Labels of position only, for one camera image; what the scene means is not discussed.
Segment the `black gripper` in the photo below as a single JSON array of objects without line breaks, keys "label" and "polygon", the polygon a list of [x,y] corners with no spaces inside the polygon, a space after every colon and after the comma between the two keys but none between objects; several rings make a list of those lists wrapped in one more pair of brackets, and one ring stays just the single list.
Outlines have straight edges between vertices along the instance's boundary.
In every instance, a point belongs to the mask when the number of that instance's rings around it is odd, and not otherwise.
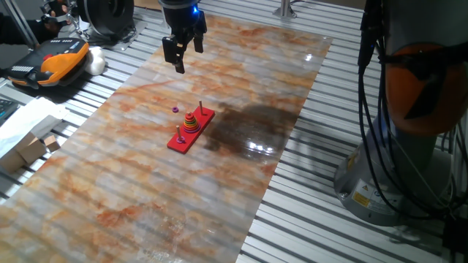
[{"label": "black gripper", "polygon": [[172,34],[162,38],[165,61],[172,64],[180,74],[185,73],[184,45],[193,40],[195,52],[204,52],[203,36],[207,26],[204,12],[199,9],[198,3],[199,0],[159,0]]}]

